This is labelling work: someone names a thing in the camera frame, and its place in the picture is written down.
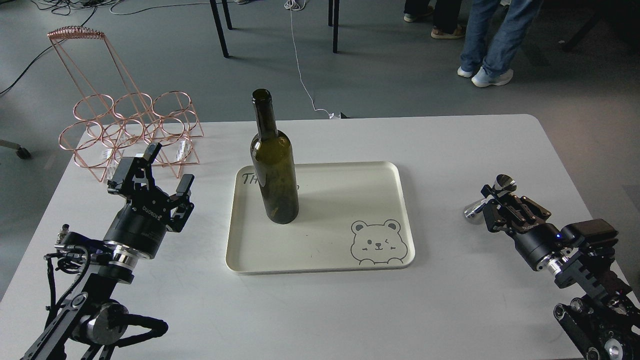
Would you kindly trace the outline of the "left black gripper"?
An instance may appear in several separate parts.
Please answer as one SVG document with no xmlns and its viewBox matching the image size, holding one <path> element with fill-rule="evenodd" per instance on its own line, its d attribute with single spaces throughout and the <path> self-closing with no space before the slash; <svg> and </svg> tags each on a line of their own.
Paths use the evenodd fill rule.
<svg viewBox="0 0 640 360">
<path fill-rule="evenodd" d="M 143 157 L 124 157 L 107 182 L 111 195 L 125 198 L 103 241 L 138 252 L 145 259 L 156 257 L 167 232 L 180 233 L 194 210 L 190 201 L 193 174 L 183 174 L 176 193 L 168 195 L 153 178 L 154 162 L 162 144 L 151 142 Z"/>
</svg>

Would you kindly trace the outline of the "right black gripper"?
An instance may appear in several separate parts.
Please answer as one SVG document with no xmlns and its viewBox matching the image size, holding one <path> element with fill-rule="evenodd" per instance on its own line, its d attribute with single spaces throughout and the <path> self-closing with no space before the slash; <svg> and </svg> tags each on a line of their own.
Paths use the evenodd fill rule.
<svg viewBox="0 0 640 360">
<path fill-rule="evenodd" d="M 516 189 L 516 183 L 484 185 L 487 230 L 503 231 L 513 239 L 514 248 L 533 271 L 562 271 L 570 248 L 558 228 L 546 222 L 551 212 L 526 196 L 512 194 Z"/>
</svg>

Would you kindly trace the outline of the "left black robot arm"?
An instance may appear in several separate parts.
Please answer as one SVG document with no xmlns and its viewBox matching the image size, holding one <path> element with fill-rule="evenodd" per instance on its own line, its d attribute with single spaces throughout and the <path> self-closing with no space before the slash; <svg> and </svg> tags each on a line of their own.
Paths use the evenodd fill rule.
<svg viewBox="0 0 640 360">
<path fill-rule="evenodd" d="M 109 360 L 117 347 L 162 337 L 168 324 L 131 314 L 112 299 L 117 284 L 131 284 L 139 259 L 153 259 L 167 232 L 179 233 L 194 210 L 192 174 L 182 176 L 175 194 L 156 186 L 153 162 L 162 144 L 153 142 L 142 155 L 124 157 L 107 183 L 107 191 L 125 199 L 102 240 L 62 227 L 55 252 L 45 255 L 50 307 L 45 329 L 25 351 L 25 360 L 64 360 L 65 344 L 88 346 L 84 360 Z"/>
</svg>

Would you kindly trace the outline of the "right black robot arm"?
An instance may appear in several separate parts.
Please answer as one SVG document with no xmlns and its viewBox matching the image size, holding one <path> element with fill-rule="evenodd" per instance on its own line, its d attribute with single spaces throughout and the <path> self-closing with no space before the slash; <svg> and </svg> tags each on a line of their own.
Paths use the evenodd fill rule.
<svg viewBox="0 0 640 360">
<path fill-rule="evenodd" d="M 550 212 L 499 175 L 484 185 L 483 199 L 464 215 L 483 214 L 487 230 L 505 232 L 533 271 L 547 269 L 560 289 L 577 284 L 585 294 L 553 310 L 574 346 L 586 360 L 637 360 L 639 309 L 629 298 L 631 287 L 612 271 L 617 230 L 603 219 L 590 219 L 562 229 L 548 223 Z"/>
</svg>

